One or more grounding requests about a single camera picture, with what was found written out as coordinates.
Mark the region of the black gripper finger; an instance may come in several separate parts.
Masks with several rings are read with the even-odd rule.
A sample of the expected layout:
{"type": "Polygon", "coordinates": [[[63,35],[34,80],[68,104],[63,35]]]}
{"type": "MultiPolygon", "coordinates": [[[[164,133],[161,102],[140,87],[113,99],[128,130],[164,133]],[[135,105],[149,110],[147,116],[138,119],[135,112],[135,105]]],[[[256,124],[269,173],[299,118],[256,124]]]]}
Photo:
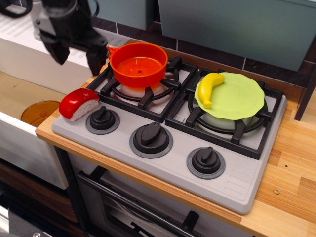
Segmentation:
{"type": "Polygon", "coordinates": [[[41,40],[53,59],[63,65],[70,54],[69,49],[64,47],[59,40],[50,36],[41,36],[41,40]]]}
{"type": "Polygon", "coordinates": [[[92,48],[86,53],[86,57],[92,74],[97,76],[106,64],[108,50],[105,46],[92,48]]]}

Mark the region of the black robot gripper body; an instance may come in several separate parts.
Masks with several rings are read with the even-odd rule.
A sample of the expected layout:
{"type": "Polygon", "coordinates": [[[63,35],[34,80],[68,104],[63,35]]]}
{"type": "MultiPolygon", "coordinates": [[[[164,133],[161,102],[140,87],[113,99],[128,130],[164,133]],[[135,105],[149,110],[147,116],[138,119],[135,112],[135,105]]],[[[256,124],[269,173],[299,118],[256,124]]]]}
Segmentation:
{"type": "Polygon", "coordinates": [[[105,37],[92,27],[92,19],[98,11],[99,6],[96,6],[92,13],[87,0],[42,0],[45,25],[41,27],[41,36],[53,37],[64,47],[86,52],[106,46],[105,37]]]}

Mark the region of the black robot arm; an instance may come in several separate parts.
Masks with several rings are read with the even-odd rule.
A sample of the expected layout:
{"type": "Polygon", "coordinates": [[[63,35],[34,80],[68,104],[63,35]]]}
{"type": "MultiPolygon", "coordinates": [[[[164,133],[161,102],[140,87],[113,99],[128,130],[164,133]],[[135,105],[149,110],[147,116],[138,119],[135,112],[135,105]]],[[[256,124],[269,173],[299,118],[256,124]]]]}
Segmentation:
{"type": "Polygon", "coordinates": [[[93,75],[98,75],[108,56],[107,40],[92,27],[92,19],[99,13],[91,13],[86,0],[25,0],[17,7],[15,0],[2,0],[0,12],[10,18],[31,16],[35,38],[59,64],[64,64],[70,49],[86,52],[93,75]]]}

